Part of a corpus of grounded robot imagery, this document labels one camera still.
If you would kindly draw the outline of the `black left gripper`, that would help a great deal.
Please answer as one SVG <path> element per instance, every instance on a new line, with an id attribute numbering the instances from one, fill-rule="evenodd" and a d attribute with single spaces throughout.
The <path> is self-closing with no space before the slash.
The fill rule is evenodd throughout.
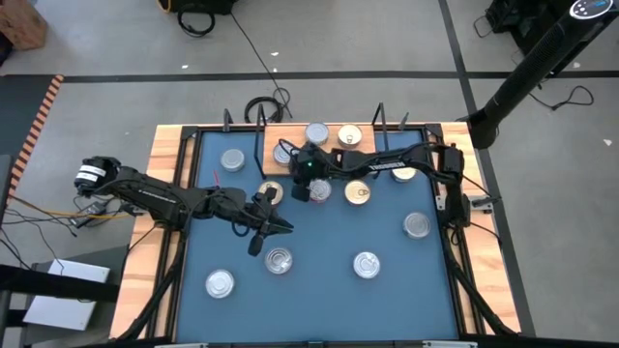
<path id="1" fill-rule="evenodd" d="M 246 201 L 246 193 L 239 188 L 219 188 L 212 194 L 213 214 L 221 219 L 229 220 L 233 233 L 237 237 L 245 237 L 251 230 L 248 254 L 257 256 L 268 233 L 289 233 L 290 224 L 282 217 L 271 215 L 271 190 L 257 192 Z"/>

